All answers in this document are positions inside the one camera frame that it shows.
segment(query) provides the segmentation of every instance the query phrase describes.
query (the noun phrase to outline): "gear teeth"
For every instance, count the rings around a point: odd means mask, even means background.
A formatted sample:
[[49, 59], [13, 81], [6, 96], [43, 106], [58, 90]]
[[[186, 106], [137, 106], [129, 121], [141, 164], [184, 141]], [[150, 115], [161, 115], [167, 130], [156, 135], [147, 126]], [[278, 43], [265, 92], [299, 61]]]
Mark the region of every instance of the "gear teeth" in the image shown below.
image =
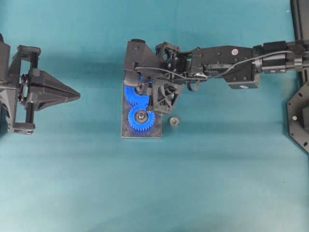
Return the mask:
[[145, 123], [139, 123], [139, 122], [137, 122], [135, 120], [135, 113], [138, 110], [145, 110], [146, 111], [147, 107], [146, 106], [139, 106], [139, 105], [134, 106], [130, 110], [130, 112], [129, 112], [128, 116], [127, 116], [129, 124], [136, 131], [146, 131], [146, 130], [150, 129], [153, 126], [154, 121], [155, 121], [155, 118], [154, 118], [155, 114], [153, 112], [147, 112], [148, 120]]
[[132, 105], [147, 106], [149, 103], [149, 96], [137, 94], [134, 87], [125, 86], [125, 95]]

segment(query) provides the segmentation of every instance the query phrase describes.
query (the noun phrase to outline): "metal base plate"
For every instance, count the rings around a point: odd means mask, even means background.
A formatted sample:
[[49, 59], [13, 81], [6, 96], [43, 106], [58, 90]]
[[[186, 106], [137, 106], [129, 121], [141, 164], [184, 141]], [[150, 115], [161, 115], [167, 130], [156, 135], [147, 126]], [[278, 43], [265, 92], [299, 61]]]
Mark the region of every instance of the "metal base plate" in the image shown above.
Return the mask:
[[121, 137], [122, 138], [161, 138], [162, 137], [162, 117], [158, 115], [154, 115], [154, 124], [147, 131], [136, 131], [131, 128], [127, 116], [131, 108], [133, 107], [126, 100], [125, 96], [125, 88], [123, 87], [122, 92], [122, 130]]
[[287, 113], [290, 136], [309, 152], [309, 133], [304, 129], [303, 108], [309, 104], [309, 82], [288, 101]]

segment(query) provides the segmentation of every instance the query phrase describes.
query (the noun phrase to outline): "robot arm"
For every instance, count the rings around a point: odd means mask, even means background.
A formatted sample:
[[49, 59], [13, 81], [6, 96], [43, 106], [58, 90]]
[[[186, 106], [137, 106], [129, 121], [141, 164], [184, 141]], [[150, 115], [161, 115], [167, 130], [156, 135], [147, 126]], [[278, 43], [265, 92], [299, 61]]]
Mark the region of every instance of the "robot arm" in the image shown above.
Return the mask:
[[[80, 98], [78, 92], [38, 69], [40, 53], [37, 47], [20, 45], [9, 66], [10, 46], [0, 34], [0, 106], [6, 111], [10, 132], [32, 134], [34, 111]], [[22, 61], [30, 63], [28, 74], [20, 75]], [[25, 122], [15, 121], [17, 102], [26, 110]]]
[[303, 40], [253, 48], [198, 47], [187, 52], [162, 43], [155, 50], [152, 52], [143, 40], [128, 42], [124, 84], [135, 87], [140, 95], [150, 96], [147, 110], [158, 115], [172, 112], [183, 85], [194, 92], [201, 82], [223, 78], [232, 89], [259, 88], [261, 73], [309, 68], [309, 41]]

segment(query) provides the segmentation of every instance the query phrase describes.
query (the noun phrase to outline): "cable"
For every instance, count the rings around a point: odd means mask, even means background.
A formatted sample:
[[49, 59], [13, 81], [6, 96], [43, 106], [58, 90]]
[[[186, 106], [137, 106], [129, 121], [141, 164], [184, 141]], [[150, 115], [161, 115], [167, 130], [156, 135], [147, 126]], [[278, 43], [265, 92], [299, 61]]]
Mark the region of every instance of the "cable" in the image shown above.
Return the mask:
[[136, 67], [135, 70], [137, 69], [151, 69], [151, 70], [159, 70], [159, 71], [163, 71], [163, 72], [167, 72], [167, 73], [170, 73], [170, 74], [174, 74], [175, 76], [178, 76], [178, 77], [181, 77], [183, 79], [186, 79], [186, 80], [199, 80], [199, 81], [207, 81], [206, 78], [189, 78], [189, 77], [185, 77], [185, 76], [182, 76], [176, 72], [172, 72], [170, 70], [167, 70], [167, 69], [161, 69], [161, 68], [153, 68], [153, 67]]
[[264, 58], [264, 57], [269, 57], [269, 56], [273, 56], [273, 55], [276, 55], [276, 54], [281, 54], [281, 53], [293, 53], [292, 51], [279, 51], [279, 52], [272, 52], [272, 53], [268, 53], [268, 54], [265, 54], [265, 55], [261, 55], [261, 56], [258, 56], [258, 57], [253, 57], [253, 58], [250, 58], [250, 59], [245, 59], [243, 61], [239, 61], [235, 64], [233, 64], [231, 67], [229, 67], [225, 72], [222, 72], [218, 75], [215, 75], [215, 76], [211, 76], [210, 78], [218, 78], [218, 77], [221, 77], [221, 76], [224, 76], [226, 75], [229, 71], [231, 71], [233, 68], [235, 68], [235, 66], [237, 65], [240, 65], [242, 63], [245, 63], [245, 62], [248, 62], [248, 61], [251, 61], [251, 60], [256, 60], [256, 59], [261, 59], [261, 58]]
[[258, 56], [258, 57], [253, 57], [253, 58], [250, 58], [250, 59], [245, 59], [243, 61], [239, 61], [235, 64], [233, 64], [231, 67], [229, 67], [226, 71], [218, 74], [218, 75], [215, 75], [215, 76], [209, 76], [207, 78], [189, 78], [189, 77], [185, 77], [185, 76], [182, 76], [176, 72], [172, 72], [170, 70], [166, 70], [166, 69], [161, 69], [161, 68], [154, 68], [154, 67], [136, 67], [135, 70], [137, 69], [151, 69], [151, 70], [159, 70], [159, 71], [163, 71], [163, 72], [167, 72], [167, 73], [170, 73], [170, 74], [174, 74], [175, 76], [178, 76], [178, 77], [181, 77], [182, 79], [186, 79], [186, 80], [192, 80], [192, 81], [207, 81], [208, 78], [218, 78], [218, 77], [221, 77], [221, 76], [224, 76], [226, 75], [228, 72], [230, 72], [233, 68], [235, 68], [237, 65], [240, 65], [242, 63], [245, 63], [245, 62], [248, 62], [248, 61], [251, 61], [251, 60], [257, 60], [257, 59], [261, 59], [261, 58], [264, 58], [264, 57], [269, 57], [269, 56], [273, 56], [273, 55], [276, 55], [276, 54], [281, 54], [281, 53], [293, 53], [292, 51], [279, 51], [279, 52], [272, 52], [272, 53], [268, 53], [268, 54], [265, 54], [265, 55], [261, 55], [261, 56]]

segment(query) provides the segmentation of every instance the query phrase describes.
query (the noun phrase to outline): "hexagonal plate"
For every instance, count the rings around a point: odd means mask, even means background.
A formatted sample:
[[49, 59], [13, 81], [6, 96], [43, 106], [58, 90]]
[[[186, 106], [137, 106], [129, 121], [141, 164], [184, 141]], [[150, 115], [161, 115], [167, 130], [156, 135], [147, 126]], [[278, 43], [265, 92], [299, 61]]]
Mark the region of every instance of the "hexagonal plate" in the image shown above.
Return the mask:
[[309, 152], [309, 133], [304, 129], [303, 108], [308, 105], [309, 82], [306, 82], [287, 102], [287, 113], [290, 136], [307, 152]]

